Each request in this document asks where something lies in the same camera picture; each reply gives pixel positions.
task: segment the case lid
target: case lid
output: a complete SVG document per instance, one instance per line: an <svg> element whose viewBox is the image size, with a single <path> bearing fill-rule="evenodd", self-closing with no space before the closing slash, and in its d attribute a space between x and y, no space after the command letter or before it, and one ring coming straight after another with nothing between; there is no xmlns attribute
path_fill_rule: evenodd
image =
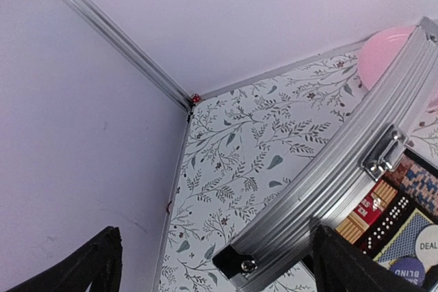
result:
<svg viewBox="0 0 438 292"><path fill-rule="evenodd" d="M214 265L239 291L261 291L309 253L315 228L336 227L394 169L438 88L438 26L423 18L336 135Z"/></svg>

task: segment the floral pattern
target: floral pattern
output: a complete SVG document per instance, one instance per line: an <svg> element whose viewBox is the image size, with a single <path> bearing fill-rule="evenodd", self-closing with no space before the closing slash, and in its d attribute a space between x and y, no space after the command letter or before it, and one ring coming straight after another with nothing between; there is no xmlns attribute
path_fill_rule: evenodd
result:
<svg viewBox="0 0 438 292"><path fill-rule="evenodd" d="M318 60L198 104L173 203L160 292L232 291L211 263L336 133L366 94L356 51ZM438 117L411 142L438 157ZM266 291L312 292L297 264Z"/></svg>

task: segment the pink plate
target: pink plate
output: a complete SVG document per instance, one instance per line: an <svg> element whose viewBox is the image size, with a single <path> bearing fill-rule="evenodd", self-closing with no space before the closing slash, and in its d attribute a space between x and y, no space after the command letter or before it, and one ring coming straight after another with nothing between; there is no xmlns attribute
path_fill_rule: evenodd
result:
<svg viewBox="0 0 438 292"><path fill-rule="evenodd" d="M357 68L364 86L371 88L391 65L415 26L392 27L373 35L359 51ZM429 108L438 106L438 92L429 103Z"/></svg>

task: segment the pink bowl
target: pink bowl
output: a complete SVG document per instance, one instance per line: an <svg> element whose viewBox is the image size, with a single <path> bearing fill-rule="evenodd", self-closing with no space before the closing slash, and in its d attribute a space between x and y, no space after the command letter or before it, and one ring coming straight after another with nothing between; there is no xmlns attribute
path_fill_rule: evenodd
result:
<svg viewBox="0 0 438 292"><path fill-rule="evenodd" d="M371 90L391 65L414 29L413 25L385 29L373 35L363 45L357 56L357 68L362 83L368 90ZM428 107L437 106L438 92L435 92Z"/></svg>

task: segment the hinge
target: hinge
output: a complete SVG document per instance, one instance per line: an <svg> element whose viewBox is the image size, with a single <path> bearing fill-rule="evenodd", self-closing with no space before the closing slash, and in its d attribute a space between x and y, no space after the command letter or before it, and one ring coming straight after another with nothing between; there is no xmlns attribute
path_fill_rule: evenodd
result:
<svg viewBox="0 0 438 292"><path fill-rule="evenodd" d="M395 125L391 124L362 162L362 168L378 181L384 173L394 171L405 151L406 135Z"/></svg>

